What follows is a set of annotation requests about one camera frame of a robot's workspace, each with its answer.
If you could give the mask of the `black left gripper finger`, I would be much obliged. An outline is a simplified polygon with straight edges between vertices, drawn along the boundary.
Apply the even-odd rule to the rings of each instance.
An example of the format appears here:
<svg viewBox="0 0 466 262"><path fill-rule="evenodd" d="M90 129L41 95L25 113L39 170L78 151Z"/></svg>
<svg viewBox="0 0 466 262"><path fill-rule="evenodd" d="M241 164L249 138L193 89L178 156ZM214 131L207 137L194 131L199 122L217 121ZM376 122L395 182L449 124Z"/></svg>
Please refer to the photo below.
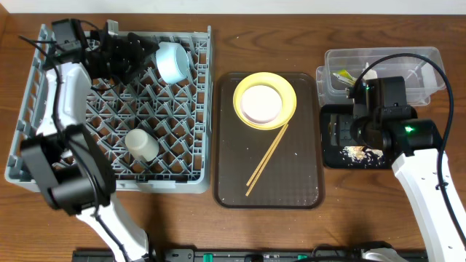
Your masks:
<svg viewBox="0 0 466 262"><path fill-rule="evenodd" d="M147 64L151 62L153 56L154 53L152 52L143 56L137 62L132 63L130 66L129 78L134 79L136 76L138 76L146 68Z"/></svg>
<svg viewBox="0 0 466 262"><path fill-rule="evenodd" d="M159 49L158 43L145 37L139 36L136 33L128 33L127 40L130 43L130 47L138 52L154 53Z"/></svg>

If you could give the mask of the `light blue bowl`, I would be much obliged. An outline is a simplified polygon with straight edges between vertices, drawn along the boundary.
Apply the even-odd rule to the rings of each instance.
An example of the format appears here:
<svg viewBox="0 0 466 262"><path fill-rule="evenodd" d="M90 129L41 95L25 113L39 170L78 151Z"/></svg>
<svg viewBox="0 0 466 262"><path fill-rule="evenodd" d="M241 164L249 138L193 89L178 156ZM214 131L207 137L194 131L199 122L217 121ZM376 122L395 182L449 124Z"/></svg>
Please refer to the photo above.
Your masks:
<svg viewBox="0 0 466 262"><path fill-rule="evenodd" d="M167 84L176 84L188 76L189 57L179 43L160 42L156 64L162 80Z"/></svg>

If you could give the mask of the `wooden chopstick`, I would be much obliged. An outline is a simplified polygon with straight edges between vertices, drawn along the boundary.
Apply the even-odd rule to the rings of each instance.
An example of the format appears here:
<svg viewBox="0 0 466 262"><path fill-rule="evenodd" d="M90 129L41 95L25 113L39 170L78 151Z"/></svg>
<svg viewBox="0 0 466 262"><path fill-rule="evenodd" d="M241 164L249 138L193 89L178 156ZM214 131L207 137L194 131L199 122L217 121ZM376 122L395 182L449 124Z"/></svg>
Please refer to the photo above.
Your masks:
<svg viewBox="0 0 466 262"><path fill-rule="evenodd" d="M269 160L271 159L273 153L275 152L278 144L282 140L286 130L288 128L288 124L284 124L282 129L278 132L276 138L273 140L271 146L268 148L266 151L265 155L259 162L258 166L256 169L253 171L253 174L250 176L248 182L246 183L246 186L248 187L248 190L246 191L245 195L248 197L253 190L255 184L259 180L262 172L264 171L266 165L268 164Z"/></svg>
<svg viewBox="0 0 466 262"><path fill-rule="evenodd" d="M254 170L253 174L249 178L248 182L246 183L246 186L252 186L253 185L254 181L257 179L257 177L260 175L260 173L264 169L266 163L269 161L269 156L271 154L273 154L273 152L275 151L275 149L277 147L277 144L280 142L280 140L283 137L283 135L284 135L285 131L287 130L287 128L288 128L288 124L284 124L283 127L281 128L281 130L278 132L278 134L277 134L276 138L273 140L271 146L268 148L265 155L263 156L263 158L259 162L258 166Z"/></svg>

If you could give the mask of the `yellow plate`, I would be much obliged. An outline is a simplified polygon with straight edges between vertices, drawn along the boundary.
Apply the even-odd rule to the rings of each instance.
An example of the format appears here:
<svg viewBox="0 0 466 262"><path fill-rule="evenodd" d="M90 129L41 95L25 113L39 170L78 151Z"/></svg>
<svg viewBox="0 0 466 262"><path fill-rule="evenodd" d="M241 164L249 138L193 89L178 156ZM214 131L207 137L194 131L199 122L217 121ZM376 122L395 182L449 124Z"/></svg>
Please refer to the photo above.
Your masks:
<svg viewBox="0 0 466 262"><path fill-rule="evenodd" d="M240 110L240 98L246 89L266 85L275 89L280 95L283 105L280 115L267 124L255 124L247 120ZM286 124L294 115L297 107L297 97L291 83L283 76L270 72L259 72L246 76L236 86L233 94L233 106L237 116L248 126L257 130L273 130Z"/></svg>

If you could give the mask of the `white cup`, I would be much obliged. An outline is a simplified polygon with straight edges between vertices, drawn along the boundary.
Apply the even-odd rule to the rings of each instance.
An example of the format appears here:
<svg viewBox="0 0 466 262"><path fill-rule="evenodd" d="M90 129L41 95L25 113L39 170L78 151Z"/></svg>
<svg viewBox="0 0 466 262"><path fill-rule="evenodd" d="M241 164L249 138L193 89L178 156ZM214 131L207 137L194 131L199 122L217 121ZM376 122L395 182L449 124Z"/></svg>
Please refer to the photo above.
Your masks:
<svg viewBox="0 0 466 262"><path fill-rule="evenodd" d="M157 140L142 129L134 129L125 136L125 145L131 155L140 162L150 162L159 153Z"/></svg>

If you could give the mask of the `white rice bowl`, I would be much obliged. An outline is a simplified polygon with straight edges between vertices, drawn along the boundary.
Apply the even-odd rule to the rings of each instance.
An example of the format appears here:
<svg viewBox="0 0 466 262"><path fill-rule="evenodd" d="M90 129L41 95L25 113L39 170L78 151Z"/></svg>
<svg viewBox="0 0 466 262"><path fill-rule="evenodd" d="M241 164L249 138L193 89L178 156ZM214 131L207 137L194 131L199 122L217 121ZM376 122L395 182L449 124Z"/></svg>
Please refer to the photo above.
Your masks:
<svg viewBox="0 0 466 262"><path fill-rule="evenodd" d="M242 114L255 124L267 124L275 120L280 115L282 105L278 92L266 85L250 87L240 98Z"/></svg>

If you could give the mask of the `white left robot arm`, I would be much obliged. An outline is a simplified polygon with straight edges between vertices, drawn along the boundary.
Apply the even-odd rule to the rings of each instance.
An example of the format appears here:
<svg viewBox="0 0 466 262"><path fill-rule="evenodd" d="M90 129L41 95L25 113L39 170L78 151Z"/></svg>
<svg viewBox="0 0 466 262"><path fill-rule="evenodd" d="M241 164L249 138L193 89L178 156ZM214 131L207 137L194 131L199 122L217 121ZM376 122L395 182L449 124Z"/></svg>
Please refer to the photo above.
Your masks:
<svg viewBox="0 0 466 262"><path fill-rule="evenodd" d="M20 154L46 203L90 226L110 247L115 261L156 261L156 250L117 198L117 182L86 126L87 96L95 79L129 84L159 45L136 33L119 36L104 28L82 29L82 20L52 23L54 38L29 40L45 57L47 100L36 134Z"/></svg>

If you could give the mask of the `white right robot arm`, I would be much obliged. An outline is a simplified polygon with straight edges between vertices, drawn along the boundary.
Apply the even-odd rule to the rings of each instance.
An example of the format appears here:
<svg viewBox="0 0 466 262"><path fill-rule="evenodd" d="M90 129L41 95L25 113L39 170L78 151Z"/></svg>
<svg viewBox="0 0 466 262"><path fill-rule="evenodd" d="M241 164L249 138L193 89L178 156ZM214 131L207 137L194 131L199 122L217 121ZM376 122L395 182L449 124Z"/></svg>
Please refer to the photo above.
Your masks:
<svg viewBox="0 0 466 262"><path fill-rule="evenodd" d="M320 111L329 167L391 168L408 197L429 261L465 260L465 209L449 171L443 138L410 106L358 113L350 105Z"/></svg>

